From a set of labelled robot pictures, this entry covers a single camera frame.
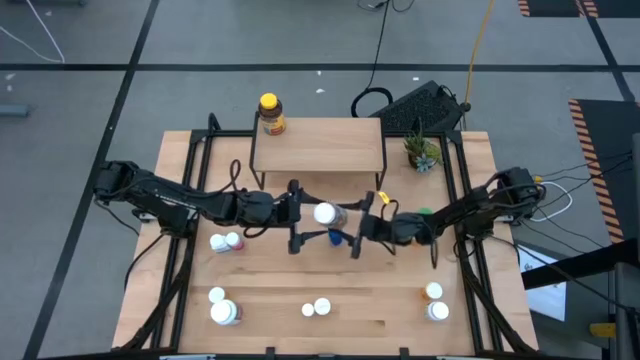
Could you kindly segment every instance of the wooden table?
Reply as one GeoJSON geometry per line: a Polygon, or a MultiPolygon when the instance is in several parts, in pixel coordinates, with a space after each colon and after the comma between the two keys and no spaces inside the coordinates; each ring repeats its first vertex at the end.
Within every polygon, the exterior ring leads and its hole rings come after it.
{"type": "MultiPolygon", "coordinates": [[[[155,172],[180,181],[184,169],[190,132],[166,132],[155,172]]],[[[402,138],[387,138],[387,179],[383,191],[398,199],[401,211],[422,207],[438,210],[449,203],[444,170],[436,166],[428,174],[418,174],[407,163],[402,138]]],[[[495,164],[486,133],[463,133],[472,186],[483,184],[494,172],[495,164]]],[[[229,181],[228,167],[238,158],[248,164],[249,137],[215,138],[208,170],[206,190],[220,188],[229,181]]],[[[450,145],[457,194],[462,184],[455,148],[450,145]]],[[[197,179],[196,163],[193,179],[197,179]]],[[[297,178],[314,196],[337,202],[355,201],[375,186],[364,174],[308,174],[280,172],[270,175],[266,191],[279,195],[289,179],[297,178]]],[[[252,174],[243,170],[239,187],[256,189],[252,174]]],[[[379,213],[376,199],[372,213],[379,213]]],[[[299,231],[315,230],[312,207],[303,206],[299,231]]],[[[351,212],[346,231],[354,233],[358,214],[351,212]]],[[[412,355],[472,355],[473,346],[463,294],[460,266],[452,247],[453,229],[438,239],[440,258],[432,269],[429,247],[412,245],[399,248],[391,256],[380,244],[365,241],[359,260],[349,258],[350,248],[332,248],[329,240],[309,241],[298,255],[287,253],[288,230],[271,229],[257,239],[247,240],[242,252],[215,254],[209,246],[213,233],[239,230],[221,228],[200,221],[191,283],[180,341],[180,352],[264,353],[275,346],[279,354],[363,354],[397,355],[408,347],[412,355]],[[425,301],[420,287],[437,281],[444,288],[443,301],[451,310],[446,321],[424,319],[425,301]],[[216,325],[209,317],[207,293],[222,286],[229,297],[241,304],[245,317],[231,327],[216,325]],[[304,318],[302,304],[318,297],[332,301],[325,317],[304,318]]],[[[508,226],[496,224],[496,235],[511,239],[508,226]]],[[[156,224],[141,229],[136,253],[158,234],[156,224]]],[[[168,241],[146,255],[129,280],[114,346],[126,342],[155,306],[167,257],[168,241]]],[[[496,305],[520,336],[534,348],[536,337],[531,322],[514,249],[504,243],[484,242],[488,270],[496,305]]],[[[484,346],[491,348],[486,313],[477,301],[484,346]]],[[[167,314],[162,344],[168,344],[173,310],[167,314]]]]}
{"type": "Polygon", "coordinates": [[[382,185],[387,162],[380,118],[287,118],[277,136],[262,131],[257,119],[249,167],[261,189],[267,172],[368,172],[376,174],[377,189],[382,185]]]}

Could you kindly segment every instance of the potted plant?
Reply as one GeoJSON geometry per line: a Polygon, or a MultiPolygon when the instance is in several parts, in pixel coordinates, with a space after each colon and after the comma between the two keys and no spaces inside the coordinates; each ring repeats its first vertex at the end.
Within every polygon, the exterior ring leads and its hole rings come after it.
{"type": "Polygon", "coordinates": [[[437,163],[441,163],[440,148],[429,142],[422,135],[422,127],[418,133],[411,133],[404,138],[404,148],[411,167],[419,173],[426,173],[437,163]]]}

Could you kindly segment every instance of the plant pot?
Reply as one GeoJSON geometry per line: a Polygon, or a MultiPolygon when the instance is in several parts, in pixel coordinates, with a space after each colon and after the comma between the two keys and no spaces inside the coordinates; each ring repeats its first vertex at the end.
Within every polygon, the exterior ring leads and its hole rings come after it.
{"type": "Polygon", "coordinates": [[[409,165],[411,165],[412,168],[418,169],[418,163],[416,163],[416,156],[415,155],[411,155],[411,154],[407,153],[407,159],[409,159],[409,165]]]}

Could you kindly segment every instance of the yellow cable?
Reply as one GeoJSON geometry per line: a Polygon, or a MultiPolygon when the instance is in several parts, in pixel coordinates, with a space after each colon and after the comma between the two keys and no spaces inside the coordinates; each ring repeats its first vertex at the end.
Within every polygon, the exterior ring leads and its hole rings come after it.
{"type": "MultiPolygon", "coordinates": [[[[482,36],[484,36],[484,30],[487,27],[487,22],[489,22],[489,16],[491,15],[491,10],[493,10],[493,4],[495,0],[489,1],[489,7],[487,8],[487,12],[484,14],[484,19],[482,20],[482,26],[480,27],[480,32],[478,33],[478,38],[476,39],[475,44],[473,44],[473,52],[471,53],[471,62],[469,63],[469,73],[467,74],[467,92],[464,95],[464,102],[469,103],[469,97],[471,96],[471,74],[473,73],[473,63],[476,60],[476,53],[478,52],[478,45],[480,45],[480,40],[482,40],[482,36]]],[[[463,117],[462,129],[467,129],[467,119],[463,117]]]]}

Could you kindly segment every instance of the gray floor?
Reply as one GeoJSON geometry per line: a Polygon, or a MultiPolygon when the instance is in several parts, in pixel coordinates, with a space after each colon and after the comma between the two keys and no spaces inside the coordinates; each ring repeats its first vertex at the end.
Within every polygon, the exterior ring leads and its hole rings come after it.
{"type": "MultiPolygon", "coordinates": [[[[36,5],[69,63],[126,64],[149,0],[93,0],[87,6],[36,5]]],[[[417,0],[405,14],[389,13],[380,62],[466,64],[488,0],[417,0]]],[[[161,0],[141,63],[270,64],[369,63],[375,55],[380,13],[354,1],[161,0]]],[[[601,19],[621,64],[640,64],[640,20],[601,19]]],[[[29,9],[0,1],[0,25],[43,54],[55,50],[29,9]]],[[[0,33],[0,64],[40,63],[0,33]]],[[[525,18],[517,1],[498,0],[478,54],[480,64],[606,64],[585,19],[525,18]]],[[[28,103],[28,119],[0,118],[0,357],[19,358],[40,310],[69,231],[123,73],[0,71],[0,103],[28,103]]],[[[163,131],[204,127],[214,111],[223,128],[248,129],[256,99],[273,91],[289,116],[349,116],[351,100],[366,85],[368,71],[137,72],[107,156],[153,168],[163,131]],[[316,93],[317,89],[325,90],[316,93]]],[[[640,74],[625,78],[640,96],[640,74]]],[[[466,72],[381,71],[374,85],[396,97],[428,80],[462,97],[466,72]]],[[[488,131],[498,168],[524,166],[545,173],[584,163],[567,107],[569,98],[622,100],[609,73],[474,74],[471,129],[488,131]]],[[[365,98],[368,114],[382,99],[365,98]]],[[[576,176],[588,176],[584,169],[576,176]]],[[[575,192],[573,208],[558,222],[608,241],[591,185],[575,192]]],[[[129,207],[116,208],[129,222],[129,207]]],[[[583,250],[593,245],[552,224],[534,225],[583,250]]],[[[514,229],[522,242],[565,256],[572,250],[514,229]]],[[[135,236],[91,207],[62,288],[40,356],[106,351],[122,301],[122,280],[135,236]]],[[[606,292],[604,278],[588,280],[606,292]]],[[[586,324],[606,306],[569,287],[567,341],[557,327],[536,320],[544,351],[599,357],[600,344],[586,324]]]]}

